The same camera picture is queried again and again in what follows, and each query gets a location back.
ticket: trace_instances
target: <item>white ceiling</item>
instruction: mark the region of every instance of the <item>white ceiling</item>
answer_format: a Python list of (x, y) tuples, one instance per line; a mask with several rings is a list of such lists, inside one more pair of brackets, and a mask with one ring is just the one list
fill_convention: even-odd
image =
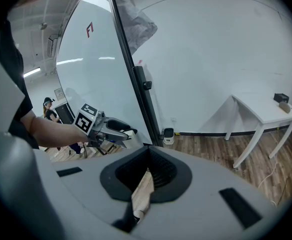
[[(53, 34), (63, 34), (79, 1), (38, 0), (16, 7), (9, 13), (12, 35), (23, 57), (24, 72), (40, 67), (40, 72), (25, 78), (26, 82), (55, 74), (56, 60), (47, 55), (48, 38)], [(47, 23), (47, 28), (40, 30), (40, 25), (44, 22)]]

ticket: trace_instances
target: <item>black door frame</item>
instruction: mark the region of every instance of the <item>black door frame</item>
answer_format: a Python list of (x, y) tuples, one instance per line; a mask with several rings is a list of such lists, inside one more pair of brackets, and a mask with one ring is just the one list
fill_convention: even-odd
[(136, 94), (138, 105), (146, 124), (150, 139), (155, 146), (163, 147), (163, 141), (160, 139), (161, 132), (157, 123), (154, 106), (149, 98), (146, 98), (145, 92), (148, 90), (143, 89), (143, 83), (140, 83), (137, 76), (135, 65), (133, 62), (132, 54), (126, 39), (124, 28), (122, 25), (121, 17), (117, 8), (115, 0), (108, 0), (110, 4), (111, 14), (114, 21), (116, 33), (119, 40), (119, 45), (122, 55), (127, 67), (128, 75)]

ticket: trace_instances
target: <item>white table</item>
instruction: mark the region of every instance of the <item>white table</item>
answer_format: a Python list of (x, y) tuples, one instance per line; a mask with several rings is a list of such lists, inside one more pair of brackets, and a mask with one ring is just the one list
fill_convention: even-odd
[(279, 107), (279, 103), (273, 100), (271, 97), (264, 97), (261, 94), (256, 93), (238, 93), (233, 94), (232, 98), (234, 100), (232, 113), (229, 115), (227, 121), (227, 134), (225, 140), (228, 141), (232, 131), (234, 130), (236, 118), (239, 115), (238, 103), (243, 105), (247, 110), (249, 110), (259, 121), (256, 132), (249, 142), (248, 146), (242, 152), (240, 157), (235, 161), (233, 167), (238, 167), (242, 161), (245, 160), (246, 157), (253, 150), (258, 140), (263, 134), (263, 131), (270, 126), (272, 123), (283, 123), (290, 122), (287, 131), (284, 136), (277, 144), (275, 149), (269, 155), (269, 158), (275, 156), (278, 150), (282, 147), (284, 142), (287, 140), (288, 136), (292, 132), (292, 105), (289, 105), (291, 110), (289, 113), (286, 113)]

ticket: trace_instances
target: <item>person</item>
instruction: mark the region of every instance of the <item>person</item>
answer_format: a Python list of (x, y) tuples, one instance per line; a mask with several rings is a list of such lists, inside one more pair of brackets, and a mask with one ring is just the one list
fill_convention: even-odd
[[(57, 116), (57, 114), (51, 109), (53, 103), (52, 103), (52, 99), (49, 97), (46, 97), (44, 99), (44, 102), (42, 104), (42, 108), (43, 108), (43, 114), (44, 114), (44, 118), (51, 120), (55, 123), (61, 124), (62, 121), (61, 119)], [(74, 150), (76, 152), (77, 155), (80, 155), (84, 152), (84, 148), (81, 148), (78, 143), (74, 143), (74, 144), (70, 144), (69, 147)]]
[[(34, 1), (37, 0), (9, 0), (7, 2), (10, 2), (11, 8)], [(57, 148), (89, 141), (88, 137), (74, 125), (56, 124), (51, 120), (35, 116), (23, 77), (23, 57), (15, 46), (11, 24), (6, 18), (2, 18), (0, 22), (0, 63), (25, 96), (8, 129), (13, 136), (24, 139), (33, 149), (39, 149), (39, 146)]]

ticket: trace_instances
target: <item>wall baseboard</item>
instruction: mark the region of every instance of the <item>wall baseboard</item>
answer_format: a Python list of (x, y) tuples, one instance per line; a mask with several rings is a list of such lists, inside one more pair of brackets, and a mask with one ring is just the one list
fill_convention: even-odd
[[(288, 128), (289, 125), (279, 127), (280, 130)], [(264, 130), (264, 133), (277, 131), (277, 127)], [(255, 133), (252, 131), (240, 131), (232, 132), (230, 136), (243, 136), (243, 135), (253, 135)], [(181, 136), (203, 136), (203, 137), (225, 137), (226, 132), (216, 132), (216, 133), (197, 133), (197, 132), (180, 132)]]

